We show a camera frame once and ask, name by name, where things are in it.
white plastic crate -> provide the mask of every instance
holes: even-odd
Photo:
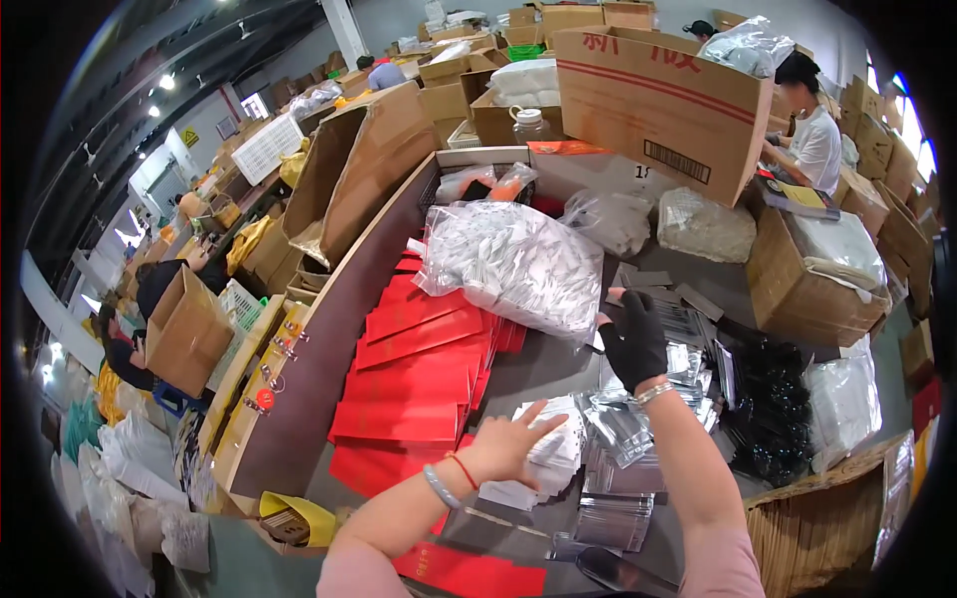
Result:
[[[258,185],[282,164],[279,156],[300,150],[302,131],[286,113],[259,129],[248,142],[233,152],[233,162],[250,185]]]
[[[449,149],[465,149],[467,147],[481,147],[479,136],[475,133],[466,132],[469,128],[468,121],[462,121],[462,124],[456,127],[456,130],[449,136]]]
[[[210,374],[210,379],[206,383],[206,388],[218,390],[226,370],[230,368],[233,358],[239,352],[239,347],[246,340],[246,335],[253,330],[256,325],[256,318],[262,313],[262,303],[256,300],[249,291],[242,288],[242,285],[233,279],[226,283],[226,288],[219,294],[219,306],[226,313],[233,325],[233,339],[222,359],[216,364],[216,368]]]

green plastic basket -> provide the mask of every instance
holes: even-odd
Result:
[[[532,44],[530,46],[509,46],[508,58],[512,62],[519,60],[534,60],[545,51],[545,44]]]

hand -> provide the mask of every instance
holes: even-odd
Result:
[[[514,422],[507,417],[486,417],[472,445],[456,456],[476,484],[483,481],[517,480],[532,490],[539,489],[538,480],[525,471],[525,460],[535,443],[565,423],[562,413],[529,429],[547,401],[537,401]]]
[[[608,294],[625,306],[627,323],[619,330],[608,316],[598,314],[598,333],[614,375],[634,393],[642,382],[668,371],[668,343],[650,297],[622,288],[611,288]]]

person in blue shirt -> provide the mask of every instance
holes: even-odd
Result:
[[[356,67],[368,73],[368,88],[372,91],[389,89],[406,82],[406,76],[398,65],[391,62],[376,64],[372,56],[359,56],[356,59]]]

worker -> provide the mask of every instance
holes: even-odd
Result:
[[[219,295],[226,288],[226,283],[230,281],[229,275],[226,274],[225,261],[225,257],[210,261],[210,255],[200,247],[186,259],[140,264],[140,267],[136,269],[136,281],[140,285],[136,291],[136,304],[140,308],[140,313],[149,320],[163,293],[183,266],[189,267],[208,289]]]
[[[796,51],[778,67],[774,82],[797,114],[794,136],[766,135],[761,156],[777,164],[798,185],[834,195],[840,179],[840,130],[821,103],[820,72],[809,56]]]
[[[681,595],[763,597],[738,485],[711,436],[664,375],[667,342],[651,299],[620,288],[609,295],[625,306],[628,323],[616,327],[599,314],[598,332],[612,370],[644,401],[642,410],[655,430],[668,499],[681,523]],[[363,505],[329,546],[317,596],[409,596],[389,559],[422,540],[450,502],[462,501],[489,480],[517,480],[537,489],[538,481],[525,469],[528,452],[568,418],[556,415],[529,429],[544,406],[545,401],[535,403],[514,422],[485,418],[471,446]]]
[[[685,25],[681,30],[692,34],[702,44],[718,33],[718,30],[707,21],[695,21],[691,25]]]
[[[368,73],[368,88],[372,91],[389,89],[406,82],[402,69],[391,62],[376,64],[372,56],[359,56],[356,66],[360,71]]]
[[[146,368],[145,331],[138,330],[132,339],[126,338],[120,331],[116,309],[107,303],[100,306],[97,322],[110,369],[131,386],[152,392],[159,379]]]

